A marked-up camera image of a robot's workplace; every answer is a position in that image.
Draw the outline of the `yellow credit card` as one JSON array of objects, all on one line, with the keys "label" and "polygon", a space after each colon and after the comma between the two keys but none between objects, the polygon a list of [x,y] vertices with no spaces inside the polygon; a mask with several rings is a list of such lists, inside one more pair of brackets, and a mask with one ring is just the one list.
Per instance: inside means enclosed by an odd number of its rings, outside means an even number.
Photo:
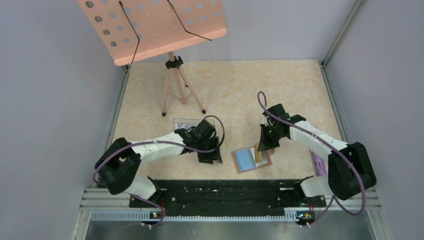
[{"label": "yellow credit card", "polygon": [[256,143],[254,145],[254,162],[255,162],[256,165],[264,162],[264,160],[263,160],[263,154],[259,150],[259,146],[260,146],[259,143]]}]

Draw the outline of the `clear plastic card box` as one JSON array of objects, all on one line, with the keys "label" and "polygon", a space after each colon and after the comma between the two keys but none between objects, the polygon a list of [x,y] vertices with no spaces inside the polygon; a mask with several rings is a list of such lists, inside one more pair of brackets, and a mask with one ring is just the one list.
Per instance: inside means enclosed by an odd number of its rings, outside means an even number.
[{"label": "clear plastic card box", "polygon": [[192,128],[192,127],[196,127],[199,125],[199,123],[202,121],[202,118],[174,118],[172,120],[172,132],[174,132],[174,126],[177,123],[180,124],[187,124],[187,126],[189,127],[188,129]]}]

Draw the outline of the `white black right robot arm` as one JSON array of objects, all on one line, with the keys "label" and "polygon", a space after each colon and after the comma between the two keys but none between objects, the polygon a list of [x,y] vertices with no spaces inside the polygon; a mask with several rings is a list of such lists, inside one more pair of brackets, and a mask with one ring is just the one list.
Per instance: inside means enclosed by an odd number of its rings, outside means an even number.
[{"label": "white black right robot arm", "polygon": [[280,146],[280,139],[288,138],[307,147],[327,163],[325,176],[307,177],[298,183],[293,200],[307,206],[314,197],[334,195],[347,200],[362,189],[374,187],[377,178],[368,151],[360,142],[347,143],[320,131],[301,115],[289,115],[282,104],[276,104],[262,113],[266,123],[261,124],[258,151]]}]

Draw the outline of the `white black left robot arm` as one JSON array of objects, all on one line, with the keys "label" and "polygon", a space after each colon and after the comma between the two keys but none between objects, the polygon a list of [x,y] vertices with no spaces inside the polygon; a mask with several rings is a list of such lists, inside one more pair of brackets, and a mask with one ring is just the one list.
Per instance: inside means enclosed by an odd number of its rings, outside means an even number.
[{"label": "white black left robot arm", "polygon": [[169,156],[197,153],[200,163],[221,163],[220,147],[224,137],[206,119],[189,128],[177,128],[154,139],[131,142],[115,140],[94,166],[96,184],[104,185],[111,195],[127,193],[138,196],[149,207],[160,202],[159,187],[148,176],[138,175],[143,164]]}]

